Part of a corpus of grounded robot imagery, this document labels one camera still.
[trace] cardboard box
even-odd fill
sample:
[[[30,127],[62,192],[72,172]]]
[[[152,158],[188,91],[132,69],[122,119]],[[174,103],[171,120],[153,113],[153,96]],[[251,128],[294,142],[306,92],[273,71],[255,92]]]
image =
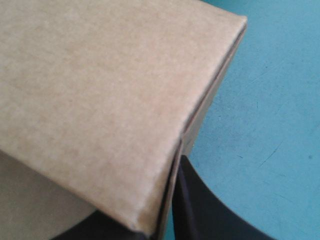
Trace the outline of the cardboard box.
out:
[[[246,18],[199,0],[2,9],[2,155],[150,236],[174,156],[190,151]],[[82,204],[78,219],[93,211]]]

